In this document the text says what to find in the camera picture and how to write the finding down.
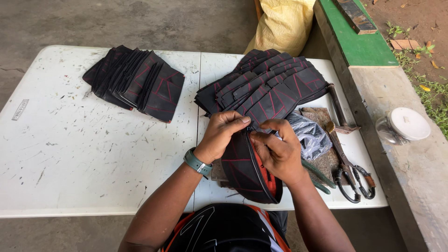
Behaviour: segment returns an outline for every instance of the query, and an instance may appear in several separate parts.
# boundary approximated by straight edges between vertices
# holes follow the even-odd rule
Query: jersey
[[[290,252],[274,215],[242,204],[211,204],[178,222],[161,252]]]

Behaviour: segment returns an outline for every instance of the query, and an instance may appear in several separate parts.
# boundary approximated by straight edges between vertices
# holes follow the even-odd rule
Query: person
[[[235,111],[215,113],[193,154],[210,164],[220,158],[233,133],[246,128],[249,117]],[[283,180],[294,203],[297,224],[309,251],[351,252],[354,248],[316,191],[300,161],[300,142],[287,120],[271,119],[250,134],[261,161]],[[244,204],[212,204],[183,214],[202,174],[185,162],[145,201],[133,218],[119,252],[291,251],[285,223],[275,212]]]

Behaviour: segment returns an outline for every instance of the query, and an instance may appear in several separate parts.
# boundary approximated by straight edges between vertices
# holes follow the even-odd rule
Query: forearm
[[[119,251],[128,251],[131,244],[159,249],[176,226],[201,177],[182,163],[138,210]]]
[[[347,234],[334,218],[306,174],[288,186],[293,197],[297,224],[310,251],[355,251]]]

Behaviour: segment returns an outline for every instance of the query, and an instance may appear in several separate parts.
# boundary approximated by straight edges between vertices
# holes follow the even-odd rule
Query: concrete floor
[[[110,48],[124,44],[142,49],[243,53],[258,21],[253,0],[0,0],[0,23],[3,108],[45,46]],[[333,213],[357,251],[405,251],[390,208]],[[0,219],[0,251],[115,251],[131,219]],[[293,251],[306,251],[293,211],[287,239]]]

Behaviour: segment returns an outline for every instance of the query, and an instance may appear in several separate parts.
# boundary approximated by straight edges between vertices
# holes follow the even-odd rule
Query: yellow sack
[[[296,57],[302,51],[313,24],[315,0],[260,0],[264,14],[257,33],[244,54],[252,49],[274,48]]]

